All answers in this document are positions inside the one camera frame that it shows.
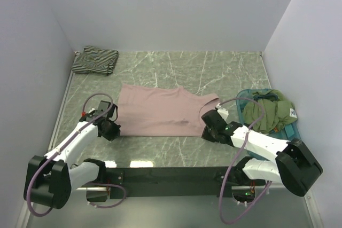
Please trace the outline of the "pink tank top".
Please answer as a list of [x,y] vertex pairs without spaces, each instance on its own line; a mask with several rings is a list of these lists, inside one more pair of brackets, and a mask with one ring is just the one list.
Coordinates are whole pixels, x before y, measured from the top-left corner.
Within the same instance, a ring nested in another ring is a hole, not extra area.
[[215,93],[197,96],[184,87],[161,89],[123,84],[118,98],[120,135],[200,137],[205,128],[201,116],[219,103]]

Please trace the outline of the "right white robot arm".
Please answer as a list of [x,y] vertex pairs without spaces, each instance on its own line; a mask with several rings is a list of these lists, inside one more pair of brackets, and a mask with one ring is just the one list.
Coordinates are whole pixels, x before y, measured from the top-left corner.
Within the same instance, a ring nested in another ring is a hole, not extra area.
[[305,196],[323,172],[315,156],[300,139],[277,139],[249,130],[238,122],[227,123],[216,110],[202,115],[202,137],[215,143],[243,148],[261,157],[234,161],[228,177],[238,185],[252,180],[281,183],[291,193]]

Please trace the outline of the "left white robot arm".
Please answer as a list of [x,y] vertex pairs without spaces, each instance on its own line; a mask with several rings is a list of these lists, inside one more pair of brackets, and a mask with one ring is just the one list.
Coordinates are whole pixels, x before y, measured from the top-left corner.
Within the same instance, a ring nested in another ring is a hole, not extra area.
[[44,156],[30,159],[24,189],[29,206],[37,203],[60,209],[74,190],[88,183],[101,186],[108,181],[104,161],[86,159],[75,168],[72,164],[96,138],[108,141],[118,138],[117,112],[117,105],[101,101],[96,109],[82,113],[75,129],[58,146]]

